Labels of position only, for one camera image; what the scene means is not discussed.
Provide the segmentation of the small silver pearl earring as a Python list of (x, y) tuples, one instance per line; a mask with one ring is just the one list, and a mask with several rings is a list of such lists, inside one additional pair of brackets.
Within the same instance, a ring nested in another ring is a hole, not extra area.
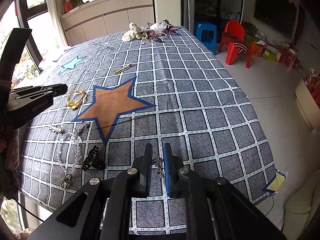
[(156, 156), (152, 159), (152, 165), (156, 167), (157, 174), (161, 179), (165, 178), (163, 161), (164, 160), (158, 156)]

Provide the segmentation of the small silver hair clip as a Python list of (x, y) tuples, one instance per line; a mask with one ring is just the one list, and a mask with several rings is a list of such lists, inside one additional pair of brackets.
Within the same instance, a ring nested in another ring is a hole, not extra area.
[(49, 125), (49, 130), (57, 134), (65, 134), (65, 131), (61, 127), (54, 125)]

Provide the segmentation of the black claw hair clip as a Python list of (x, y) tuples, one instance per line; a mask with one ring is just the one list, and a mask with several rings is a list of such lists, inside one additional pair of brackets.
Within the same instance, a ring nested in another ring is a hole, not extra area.
[(105, 162), (98, 157), (98, 153), (99, 147), (97, 145), (94, 145), (82, 163), (82, 171), (87, 171), (90, 168), (102, 171), (106, 168)]

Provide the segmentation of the beige hair pins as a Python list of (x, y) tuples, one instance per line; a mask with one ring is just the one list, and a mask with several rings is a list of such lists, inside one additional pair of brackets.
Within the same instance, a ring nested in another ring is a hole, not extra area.
[(130, 62), (130, 63), (126, 64), (126, 65), (123, 65), (121, 68), (114, 70), (113, 73), (114, 74), (120, 74), (120, 73), (130, 69), (132, 66), (133, 66), (133, 64), (132, 64), (132, 62)]

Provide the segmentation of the light blue star patch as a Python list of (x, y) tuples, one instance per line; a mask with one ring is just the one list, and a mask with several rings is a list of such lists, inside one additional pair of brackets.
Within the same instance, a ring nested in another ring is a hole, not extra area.
[(63, 72), (65, 72), (68, 69), (74, 69), (76, 64), (78, 64), (81, 60), (83, 60), (85, 58), (86, 58), (85, 56), (76, 56), (71, 61), (61, 65), (59, 74), (62, 74)]

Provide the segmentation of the brown star patch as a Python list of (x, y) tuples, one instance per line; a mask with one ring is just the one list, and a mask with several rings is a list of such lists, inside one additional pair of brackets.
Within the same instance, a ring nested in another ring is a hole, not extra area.
[(135, 82), (136, 77), (133, 77), (113, 88), (94, 85), (93, 102), (73, 121), (95, 122), (100, 138), (106, 145), (122, 115), (155, 107), (154, 104), (132, 95)]

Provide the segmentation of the white sideboard cabinet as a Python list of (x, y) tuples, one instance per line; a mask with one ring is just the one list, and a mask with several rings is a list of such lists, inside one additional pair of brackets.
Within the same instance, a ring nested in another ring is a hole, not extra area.
[(155, 22), (153, 0), (95, 0), (61, 16), (67, 44), (127, 31), (130, 23), (146, 27)]

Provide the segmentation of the grey checked tablecloth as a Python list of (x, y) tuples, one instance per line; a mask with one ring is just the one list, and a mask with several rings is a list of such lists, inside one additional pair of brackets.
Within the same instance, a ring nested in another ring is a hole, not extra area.
[[(21, 150), (21, 191), (55, 211), (91, 178), (114, 178), (129, 168), (151, 144), (152, 157), (163, 159), (169, 143), (173, 155), (208, 179), (230, 181), (252, 203), (271, 193), (276, 176), (273, 155), (257, 115), (238, 84), (219, 60), (186, 29), (163, 43), (123, 42), (122, 33), (87, 41), (56, 55), (32, 86), (64, 83), (67, 94), (86, 96), (81, 106), (67, 106), (67, 96), (35, 117), (25, 130)], [(59, 74), (76, 56), (86, 58)], [(114, 70), (132, 62), (120, 73)], [(106, 145), (93, 121), (73, 119), (93, 102), (93, 86), (113, 88), (136, 77), (132, 95), (155, 107), (122, 115)], [(49, 130), (61, 127), (65, 134)], [(82, 171), (94, 145), (106, 168)], [(185, 204), (167, 195), (165, 181), (152, 167), (150, 194), (134, 199), (129, 232), (165, 235), (185, 232)]]

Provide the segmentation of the pile of fabric accessories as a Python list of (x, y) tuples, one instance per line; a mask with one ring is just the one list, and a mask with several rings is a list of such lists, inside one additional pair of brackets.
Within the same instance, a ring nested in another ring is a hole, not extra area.
[(168, 20), (159, 23), (148, 23), (147, 27), (140, 27), (135, 23), (129, 24), (129, 30), (126, 31), (121, 40), (131, 42), (133, 40), (153, 41), (163, 43), (163, 37), (168, 35), (179, 35), (177, 32), (182, 27), (172, 25)]

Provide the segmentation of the blue plastic stool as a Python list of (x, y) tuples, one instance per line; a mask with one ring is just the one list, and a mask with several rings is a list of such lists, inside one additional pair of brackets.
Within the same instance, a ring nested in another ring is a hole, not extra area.
[(198, 21), (194, 25), (194, 35), (214, 55), (217, 53), (217, 27), (209, 22)]

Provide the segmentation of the red plastic chair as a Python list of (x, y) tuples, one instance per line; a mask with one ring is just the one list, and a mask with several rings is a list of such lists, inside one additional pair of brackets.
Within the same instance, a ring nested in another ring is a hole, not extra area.
[(249, 68), (252, 58), (252, 48), (245, 43), (244, 27), (235, 20), (226, 23), (222, 33), (217, 52), (220, 53), (223, 46), (227, 47), (227, 56), (225, 63), (232, 65), (235, 58), (240, 54), (246, 54), (246, 68)]

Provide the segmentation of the red gift boxes pile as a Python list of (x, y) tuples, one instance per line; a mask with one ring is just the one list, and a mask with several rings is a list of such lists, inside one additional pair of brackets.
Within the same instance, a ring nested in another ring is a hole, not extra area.
[(274, 52), (272, 47), (268, 47), (268, 43), (264, 43), (262, 40), (258, 42), (251, 41), (250, 45), (253, 50), (253, 56), (259, 56), (268, 61), (277, 61), (278, 63), (285, 64), (291, 69), (301, 68), (297, 52), (292, 48), (274, 48), (276, 50), (276, 52)]

